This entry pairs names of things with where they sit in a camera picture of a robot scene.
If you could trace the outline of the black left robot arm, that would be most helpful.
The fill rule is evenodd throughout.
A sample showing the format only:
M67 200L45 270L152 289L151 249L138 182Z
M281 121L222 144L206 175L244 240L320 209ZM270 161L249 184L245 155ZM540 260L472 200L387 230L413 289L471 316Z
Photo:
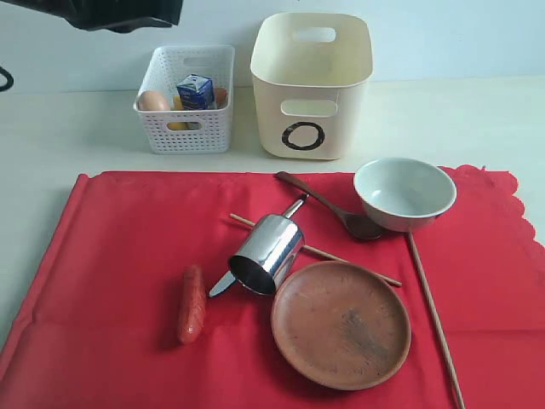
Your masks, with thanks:
M66 20L87 32L130 33L170 28L180 21L183 0L7 0L6 3Z

